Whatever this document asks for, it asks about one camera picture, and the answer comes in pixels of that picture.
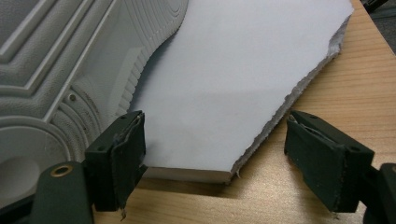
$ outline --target wood grain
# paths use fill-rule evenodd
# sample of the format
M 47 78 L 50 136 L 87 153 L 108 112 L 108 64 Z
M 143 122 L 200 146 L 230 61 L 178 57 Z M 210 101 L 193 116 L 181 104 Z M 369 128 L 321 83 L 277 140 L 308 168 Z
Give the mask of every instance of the wood grain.
M 293 108 L 330 122 L 375 151 L 374 167 L 396 162 L 396 60 L 359 0 L 341 55 Z M 229 186 L 144 179 L 122 223 L 361 223 L 365 210 L 333 214 L 283 154 L 283 119 Z M 120 212 L 94 213 L 99 224 Z

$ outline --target black plastic part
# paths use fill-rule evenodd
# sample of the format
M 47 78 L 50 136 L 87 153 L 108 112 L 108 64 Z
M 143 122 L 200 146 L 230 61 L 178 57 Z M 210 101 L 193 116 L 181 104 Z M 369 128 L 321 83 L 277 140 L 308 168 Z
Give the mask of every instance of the black plastic part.
M 41 174 L 29 223 L 93 223 L 81 163 L 59 163 Z
M 396 223 L 396 164 L 384 163 L 379 169 L 378 191 L 389 223 Z
M 363 6 L 368 13 L 372 13 L 386 2 L 388 2 L 388 0 L 368 0 Z
M 374 152 L 316 116 L 291 111 L 285 153 L 332 212 L 355 212 L 360 176 Z
M 27 224 L 35 195 L 23 198 L 0 209 L 1 224 Z
M 116 119 L 86 150 L 84 165 L 97 211 L 123 208 L 147 167 L 145 116 L 141 111 Z
M 378 174 L 379 172 L 371 167 L 367 173 L 361 176 L 358 187 L 359 199 L 367 206 L 363 218 L 363 223 L 366 224 L 389 223 L 378 190 Z

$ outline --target white shoe sole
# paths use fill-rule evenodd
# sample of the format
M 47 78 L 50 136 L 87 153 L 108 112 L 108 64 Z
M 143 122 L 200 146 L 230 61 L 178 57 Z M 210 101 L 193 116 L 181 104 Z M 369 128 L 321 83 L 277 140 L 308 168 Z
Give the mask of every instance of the white shoe sole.
M 32 194 L 50 165 L 83 160 L 89 143 L 126 113 L 143 67 L 182 23 L 187 4 L 0 6 L 0 208 Z

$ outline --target wooden surface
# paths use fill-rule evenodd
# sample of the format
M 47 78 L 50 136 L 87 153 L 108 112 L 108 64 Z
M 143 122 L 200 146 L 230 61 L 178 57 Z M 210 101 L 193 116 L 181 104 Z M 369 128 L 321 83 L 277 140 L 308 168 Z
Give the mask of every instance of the wooden surface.
M 374 167 L 396 162 L 396 60 L 359 0 L 342 54 L 293 108 L 315 114 L 375 151 Z M 330 213 L 283 154 L 285 119 L 229 186 L 143 179 L 121 223 L 361 223 L 365 210 Z M 120 212 L 94 213 L 100 224 Z

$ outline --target foam block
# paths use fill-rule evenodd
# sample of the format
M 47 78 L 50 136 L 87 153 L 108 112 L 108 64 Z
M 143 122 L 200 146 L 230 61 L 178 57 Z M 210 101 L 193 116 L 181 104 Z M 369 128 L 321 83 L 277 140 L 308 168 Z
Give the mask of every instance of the foam block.
M 146 176 L 230 181 L 338 54 L 352 11 L 348 0 L 191 0 L 131 106 L 146 113 Z

